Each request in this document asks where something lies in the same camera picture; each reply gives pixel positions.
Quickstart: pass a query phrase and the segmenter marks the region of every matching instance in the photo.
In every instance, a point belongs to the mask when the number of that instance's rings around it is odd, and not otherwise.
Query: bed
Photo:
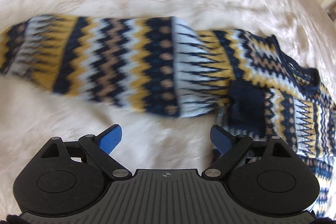
[[[317,67],[336,100],[336,29],[316,0],[0,0],[0,31],[42,13],[95,17],[177,16],[194,29],[242,28],[275,34],[302,66]],[[0,219],[20,212],[12,195],[18,173],[53,136],[64,141],[98,134],[114,123],[123,140],[112,156],[129,170],[197,168],[211,160],[213,115],[162,118],[48,94],[16,78],[0,77]],[[336,178],[330,201],[336,197]],[[336,201],[328,215],[334,217]]]

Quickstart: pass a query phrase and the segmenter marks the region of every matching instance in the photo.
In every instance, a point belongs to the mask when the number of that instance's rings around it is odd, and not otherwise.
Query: fair isle sweater
[[[178,18],[40,15],[1,35],[0,73],[54,93],[154,114],[191,117],[228,108],[228,130],[279,136],[320,182],[327,206],[335,104],[314,68],[284,54],[275,36],[194,31]]]

